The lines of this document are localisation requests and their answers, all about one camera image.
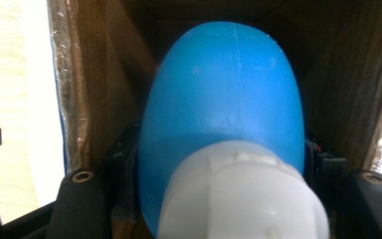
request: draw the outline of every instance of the white plastic cap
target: white plastic cap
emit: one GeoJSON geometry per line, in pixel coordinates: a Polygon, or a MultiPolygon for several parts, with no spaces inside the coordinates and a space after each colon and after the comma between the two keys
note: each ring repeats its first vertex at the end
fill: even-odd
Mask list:
{"type": "Polygon", "coordinates": [[[272,152],[224,141],[187,157],[166,189],[159,239],[328,238],[324,208],[272,152]]]}

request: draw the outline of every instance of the wooden board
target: wooden board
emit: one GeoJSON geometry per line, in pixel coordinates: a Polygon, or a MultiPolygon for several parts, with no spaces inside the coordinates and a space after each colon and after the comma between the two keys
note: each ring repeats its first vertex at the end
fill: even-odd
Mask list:
{"type": "Polygon", "coordinates": [[[0,216],[8,222],[38,207],[28,157],[28,83],[20,1],[0,0],[0,216]]]}
{"type": "Polygon", "coordinates": [[[157,20],[255,21],[287,0],[206,1],[206,0],[143,0],[157,20]]]}

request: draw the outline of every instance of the blue plastic dome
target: blue plastic dome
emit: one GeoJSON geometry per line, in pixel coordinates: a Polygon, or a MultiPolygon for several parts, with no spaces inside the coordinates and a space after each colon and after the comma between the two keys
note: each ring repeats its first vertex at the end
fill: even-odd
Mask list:
{"type": "Polygon", "coordinates": [[[148,98],[138,189],[153,235],[175,168],[192,152],[224,140],[258,143],[303,171],[302,113],[287,57],[258,29],[211,22],[172,46],[148,98]]]}

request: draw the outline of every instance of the metal screw head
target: metal screw head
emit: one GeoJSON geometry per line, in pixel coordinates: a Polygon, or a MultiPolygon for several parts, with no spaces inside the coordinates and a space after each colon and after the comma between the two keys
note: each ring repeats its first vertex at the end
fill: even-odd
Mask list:
{"type": "Polygon", "coordinates": [[[71,180],[75,183],[86,182],[93,178],[93,173],[91,171],[81,171],[76,173],[71,180]]]}
{"type": "Polygon", "coordinates": [[[371,172],[362,173],[362,177],[370,183],[381,185],[382,177],[371,172]]]}

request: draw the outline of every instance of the wooden panel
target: wooden panel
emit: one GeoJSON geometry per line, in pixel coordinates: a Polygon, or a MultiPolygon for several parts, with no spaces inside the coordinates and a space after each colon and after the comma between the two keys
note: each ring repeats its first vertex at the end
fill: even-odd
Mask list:
{"type": "Polygon", "coordinates": [[[115,239],[153,239],[148,230],[144,218],[139,214],[137,221],[123,222],[116,221],[112,223],[112,235],[115,239]]]}
{"type": "Polygon", "coordinates": [[[38,207],[28,156],[28,83],[20,1],[0,1],[0,216],[8,222],[38,207]]]}
{"type": "Polygon", "coordinates": [[[156,37],[148,13],[140,21],[129,15],[144,16],[142,5],[118,0],[75,3],[71,11],[77,15],[81,57],[74,60],[81,61],[87,85],[91,165],[100,165],[108,147],[142,112],[156,69],[148,38],[156,37]]]}
{"type": "Polygon", "coordinates": [[[314,132],[360,168],[382,107],[382,2],[346,3],[324,76],[314,132]]]}
{"type": "Polygon", "coordinates": [[[286,0],[207,1],[142,0],[157,20],[236,20],[254,21],[286,0]]]}
{"type": "Polygon", "coordinates": [[[288,1],[260,28],[290,60],[307,130],[360,168],[382,103],[382,2],[288,1]]]}

